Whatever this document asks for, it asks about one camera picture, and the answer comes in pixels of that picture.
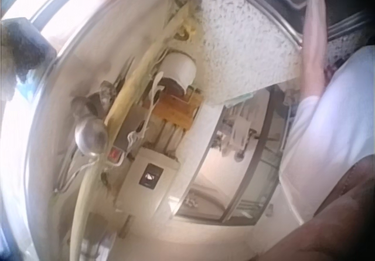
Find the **white shirt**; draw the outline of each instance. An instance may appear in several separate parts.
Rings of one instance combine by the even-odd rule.
[[[299,223],[310,220],[345,173],[374,154],[375,46],[358,50],[322,97],[299,104],[280,183]]]

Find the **person's arm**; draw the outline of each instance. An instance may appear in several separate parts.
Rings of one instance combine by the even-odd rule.
[[[301,97],[321,96],[325,88],[324,63],[327,47],[325,0],[306,0],[302,45]]]

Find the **white wall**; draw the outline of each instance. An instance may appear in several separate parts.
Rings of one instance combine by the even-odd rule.
[[[253,252],[245,242],[187,245],[129,235],[124,240],[116,240],[108,259],[116,261],[245,261],[252,256]]]

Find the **popcorn ceiling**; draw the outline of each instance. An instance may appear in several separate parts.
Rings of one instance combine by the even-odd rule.
[[[197,63],[195,85],[206,100],[228,99],[299,75],[299,50],[256,7],[246,0],[199,0],[197,31],[172,48]]]

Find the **window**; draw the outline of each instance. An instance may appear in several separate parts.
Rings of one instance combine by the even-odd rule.
[[[200,223],[255,225],[278,183],[288,107],[277,86],[223,110],[177,216]]]

